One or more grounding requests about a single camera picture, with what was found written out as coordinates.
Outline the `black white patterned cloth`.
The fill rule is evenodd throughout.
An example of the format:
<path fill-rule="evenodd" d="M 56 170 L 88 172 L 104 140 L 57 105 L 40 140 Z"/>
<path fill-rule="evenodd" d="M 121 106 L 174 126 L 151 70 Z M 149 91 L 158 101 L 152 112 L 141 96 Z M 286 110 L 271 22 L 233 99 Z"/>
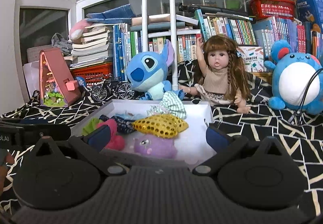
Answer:
<path fill-rule="evenodd" d="M 299 208 L 309 216 L 322 214 L 322 115 L 302 115 L 300 126 L 288 123 L 292 115 L 289 109 L 273 110 L 266 101 L 271 95 L 269 84 L 252 74 L 249 75 L 251 86 L 251 111 L 246 115 L 236 112 L 232 105 L 211 107 L 202 112 L 204 103 L 198 98 L 189 98 L 188 106 L 193 114 L 212 117 L 216 126 L 228 135 L 244 135 L 260 141 L 273 135 L 286 148 L 307 178 L 307 188 L 299 203 Z M 77 103 L 67 108 L 48 108 L 40 105 L 38 95 L 23 106 L 4 113 L 2 118 L 43 119 L 50 124 L 75 126 L 103 107 L 103 102 L 94 102 L 89 90 Z"/>

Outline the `white illustrated box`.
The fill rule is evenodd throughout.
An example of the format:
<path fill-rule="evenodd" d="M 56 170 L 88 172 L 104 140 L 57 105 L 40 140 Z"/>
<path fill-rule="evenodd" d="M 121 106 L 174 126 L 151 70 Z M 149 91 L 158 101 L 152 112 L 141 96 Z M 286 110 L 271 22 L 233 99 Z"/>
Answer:
<path fill-rule="evenodd" d="M 247 72 L 260 73 L 265 71 L 263 47 L 241 46 L 238 51 L 245 62 Z"/>

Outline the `orange plastic crate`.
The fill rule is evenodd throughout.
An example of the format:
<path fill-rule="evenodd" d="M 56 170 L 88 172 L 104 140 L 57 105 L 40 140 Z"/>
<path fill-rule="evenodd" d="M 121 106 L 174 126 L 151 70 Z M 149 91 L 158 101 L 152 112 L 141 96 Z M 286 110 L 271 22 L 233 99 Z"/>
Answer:
<path fill-rule="evenodd" d="M 82 77 L 88 86 L 102 82 L 104 79 L 113 77 L 113 63 L 105 62 L 87 67 L 70 69 L 73 77 Z"/>

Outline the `row of blue upright books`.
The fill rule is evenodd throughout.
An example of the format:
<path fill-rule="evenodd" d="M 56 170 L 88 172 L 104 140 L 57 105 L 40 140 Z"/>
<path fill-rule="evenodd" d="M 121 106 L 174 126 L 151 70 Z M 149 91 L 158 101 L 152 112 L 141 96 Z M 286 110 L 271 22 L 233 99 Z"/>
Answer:
<path fill-rule="evenodd" d="M 114 77 L 118 81 L 125 81 L 129 62 L 135 55 L 142 52 L 142 26 L 120 23 L 112 27 Z"/>

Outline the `stack of horizontal books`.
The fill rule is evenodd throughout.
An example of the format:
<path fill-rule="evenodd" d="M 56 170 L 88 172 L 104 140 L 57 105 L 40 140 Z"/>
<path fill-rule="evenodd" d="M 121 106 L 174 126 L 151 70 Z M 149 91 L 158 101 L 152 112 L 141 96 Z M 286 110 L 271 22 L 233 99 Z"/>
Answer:
<path fill-rule="evenodd" d="M 85 28 L 79 39 L 71 42 L 71 68 L 110 60 L 113 56 L 113 27 L 103 23 L 92 23 Z"/>

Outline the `pink green scrunchie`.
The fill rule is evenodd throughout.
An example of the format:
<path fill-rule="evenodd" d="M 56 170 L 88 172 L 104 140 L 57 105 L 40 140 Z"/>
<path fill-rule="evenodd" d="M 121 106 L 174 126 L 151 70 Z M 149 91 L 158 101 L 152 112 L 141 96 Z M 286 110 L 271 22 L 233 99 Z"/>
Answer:
<path fill-rule="evenodd" d="M 115 120 L 103 122 L 99 118 L 92 118 L 83 128 L 84 142 L 97 151 L 111 149 L 121 151 L 125 148 L 125 140 L 117 133 Z"/>

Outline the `red plastic basket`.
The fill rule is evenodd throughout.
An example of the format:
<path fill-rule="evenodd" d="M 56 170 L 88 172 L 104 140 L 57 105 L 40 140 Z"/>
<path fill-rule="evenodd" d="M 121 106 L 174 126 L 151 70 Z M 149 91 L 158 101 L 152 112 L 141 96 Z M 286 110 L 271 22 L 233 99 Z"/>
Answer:
<path fill-rule="evenodd" d="M 271 16 L 293 20 L 296 12 L 293 0 L 250 0 L 250 8 L 256 20 Z"/>

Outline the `pink white plush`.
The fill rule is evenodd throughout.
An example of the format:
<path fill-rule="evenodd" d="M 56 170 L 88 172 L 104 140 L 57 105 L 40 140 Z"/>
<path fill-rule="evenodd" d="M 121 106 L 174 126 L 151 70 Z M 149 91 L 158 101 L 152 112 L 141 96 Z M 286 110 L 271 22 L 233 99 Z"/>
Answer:
<path fill-rule="evenodd" d="M 71 41 L 76 41 L 81 37 L 86 27 L 91 26 L 92 23 L 87 19 L 82 19 L 78 21 L 70 30 L 68 37 Z"/>

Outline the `green white striped cloth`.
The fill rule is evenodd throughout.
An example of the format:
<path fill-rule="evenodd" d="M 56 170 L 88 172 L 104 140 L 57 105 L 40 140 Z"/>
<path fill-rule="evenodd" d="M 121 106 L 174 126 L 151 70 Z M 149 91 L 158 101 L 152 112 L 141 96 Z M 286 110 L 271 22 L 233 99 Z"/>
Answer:
<path fill-rule="evenodd" d="M 187 113 L 181 99 L 172 91 L 165 92 L 159 104 L 152 105 L 147 110 L 147 114 L 148 116 L 170 114 L 183 120 L 187 117 Z"/>

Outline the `miniature black bicycle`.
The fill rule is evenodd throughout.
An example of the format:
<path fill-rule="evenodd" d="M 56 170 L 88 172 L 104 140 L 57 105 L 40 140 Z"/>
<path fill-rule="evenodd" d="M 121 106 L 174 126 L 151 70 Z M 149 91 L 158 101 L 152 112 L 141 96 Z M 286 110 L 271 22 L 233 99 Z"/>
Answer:
<path fill-rule="evenodd" d="M 107 75 L 101 82 L 92 86 L 91 97 L 96 102 L 106 101 L 110 97 L 132 100 L 135 99 L 136 92 L 128 81 L 119 81 Z"/>

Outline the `brown-haired baby doll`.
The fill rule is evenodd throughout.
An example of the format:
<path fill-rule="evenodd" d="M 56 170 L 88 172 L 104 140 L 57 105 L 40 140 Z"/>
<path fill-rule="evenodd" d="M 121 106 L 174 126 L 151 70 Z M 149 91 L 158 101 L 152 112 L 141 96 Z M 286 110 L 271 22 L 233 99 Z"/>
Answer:
<path fill-rule="evenodd" d="M 211 105 L 234 104 L 237 112 L 247 114 L 250 89 L 245 63 L 238 55 L 237 43 L 226 36 L 197 39 L 198 67 L 194 86 L 180 86 L 184 93 L 199 96 Z"/>

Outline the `grey crumpled cloth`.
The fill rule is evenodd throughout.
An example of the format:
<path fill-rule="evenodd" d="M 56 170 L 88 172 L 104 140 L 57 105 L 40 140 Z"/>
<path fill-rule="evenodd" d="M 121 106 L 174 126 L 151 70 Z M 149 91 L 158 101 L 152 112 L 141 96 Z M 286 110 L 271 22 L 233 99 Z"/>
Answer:
<path fill-rule="evenodd" d="M 55 33 L 51 38 L 52 47 L 57 47 L 61 50 L 64 56 L 71 55 L 72 42 L 66 40 L 60 33 Z"/>

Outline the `blue Stitch plush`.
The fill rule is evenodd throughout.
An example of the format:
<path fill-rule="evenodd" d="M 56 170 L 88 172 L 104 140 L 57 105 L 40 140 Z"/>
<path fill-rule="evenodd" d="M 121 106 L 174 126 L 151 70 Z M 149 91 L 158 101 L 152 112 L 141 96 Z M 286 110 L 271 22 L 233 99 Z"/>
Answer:
<path fill-rule="evenodd" d="M 181 100 L 183 90 L 173 90 L 167 80 L 169 67 L 174 62 L 175 52 L 169 40 L 166 40 L 161 53 L 141 52 L 135 55 L 126 68 L 126 76 L 131 88 L 144 95 L 141 100 L 162 100 L 165 92 L 174 92 Z"/>

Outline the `purple plush toy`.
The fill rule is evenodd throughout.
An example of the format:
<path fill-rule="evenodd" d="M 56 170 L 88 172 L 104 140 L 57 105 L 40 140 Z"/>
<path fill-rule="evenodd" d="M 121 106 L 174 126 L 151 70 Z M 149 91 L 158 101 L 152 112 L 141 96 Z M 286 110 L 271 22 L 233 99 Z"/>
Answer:
<path fill-rule="evenodd" d="M 173 139 L 146 134 L 134 139 L 134 152 L 154 158 L 175 158 L 177 149 Z"/>

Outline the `dark blue patterned scrunchie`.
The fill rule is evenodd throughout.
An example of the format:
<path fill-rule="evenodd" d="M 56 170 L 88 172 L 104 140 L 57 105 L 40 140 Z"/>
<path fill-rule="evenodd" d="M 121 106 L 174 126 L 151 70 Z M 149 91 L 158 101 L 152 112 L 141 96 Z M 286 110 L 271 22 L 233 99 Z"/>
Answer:
<path fill-rule="evenodd" d="M 103 122 L 106 122 L 109 119 L 115 120 L 117 124 L 118 133 L 130 134 L 135 131 L 132 123 L 136 120 L 136 116 L 130 113 L 115 114 L 112 117 L 101 115 L 99 119 L 102 120 Z"/>

